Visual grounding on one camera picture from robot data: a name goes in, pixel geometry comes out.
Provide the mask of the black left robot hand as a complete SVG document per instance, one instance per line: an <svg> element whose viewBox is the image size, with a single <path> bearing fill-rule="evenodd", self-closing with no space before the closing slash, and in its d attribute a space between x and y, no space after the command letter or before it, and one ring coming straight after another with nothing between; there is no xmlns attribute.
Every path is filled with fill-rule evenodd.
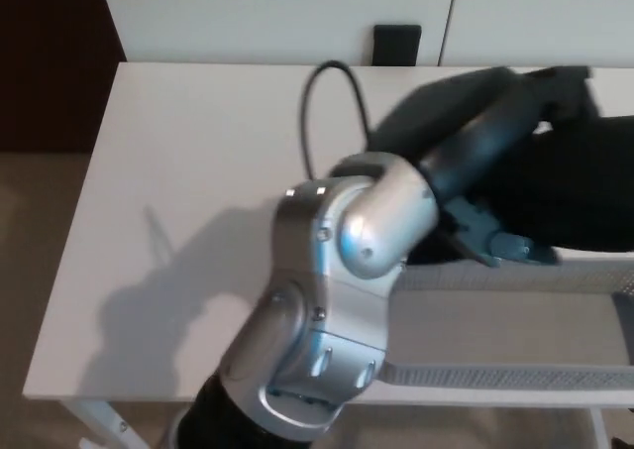
<svg viewBox="0 0 634 449"><path fill-rule="evenodd" d="M370 131L366 149L400 156L431 185L440 206L436 229L407 256L410 265L473 260L552 266L554 247L505 228L476 184L540 122L595 118L585 65L519 73L505 66L480 69L421 85Z"/></svg>

